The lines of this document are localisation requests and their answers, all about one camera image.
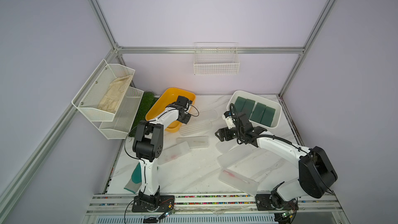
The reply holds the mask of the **green pencil case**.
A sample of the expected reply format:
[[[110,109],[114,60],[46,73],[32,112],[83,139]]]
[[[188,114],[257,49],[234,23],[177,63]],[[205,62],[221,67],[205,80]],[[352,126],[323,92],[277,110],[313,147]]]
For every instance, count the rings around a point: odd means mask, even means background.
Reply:
[[[244,110],[245,103],[246,103],[246,99],[245,98],[240,97],[240,96],[237,97],[237,99],[236,99],[236,101],[234,103],[234,106],[235,106],[235,109],[236,109],[237,113],[244,113],[245,112],[245,110]]]
[[[274,108],[267,106],[263,112],[260,123],[267,127],[271,127],[275,116],[275,112],[276,110]]]
[[[255,103],[256,102],[251,99],[245,100],[241,112],[244,113],[247,116],[247,118],[250,118],[250,116],[253,112],[253,109],[255,107]]]
[[[267,106],[262,103],[257,103],[251,114],[250,120],[256,123],[260,123],[264,115],[264,112],[266,110],[266,107]]]

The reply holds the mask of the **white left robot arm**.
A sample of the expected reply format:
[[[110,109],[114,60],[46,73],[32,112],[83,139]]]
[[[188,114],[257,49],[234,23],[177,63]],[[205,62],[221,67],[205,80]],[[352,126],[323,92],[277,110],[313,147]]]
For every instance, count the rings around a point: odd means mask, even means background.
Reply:
[[[134,198],[133,207],[151,212],[161,205],[160,184],[157,178],[158,158],[163,151],[164,130],[174,121],[188,123],[192,101],[185,96],[168,104],[156,117],[141,121],[136,128],[132,150],[141,166],[142,184]]]

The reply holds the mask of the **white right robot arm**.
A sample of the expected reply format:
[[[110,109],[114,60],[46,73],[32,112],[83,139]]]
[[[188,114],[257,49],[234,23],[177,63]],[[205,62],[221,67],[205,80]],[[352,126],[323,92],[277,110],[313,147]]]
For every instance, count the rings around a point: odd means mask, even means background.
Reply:
[[[227,126],[215,132],[219,141],[237,140],[239,145],[270,151],[297,168],[297,178],[283,181],[272,189],[268,201],[270,208],[280,210],[302,196],[320,199],[337,181],[338,175],[324,149],[295,145],[266,128],[254,127],[244,113],[226,111],[222,118]]]

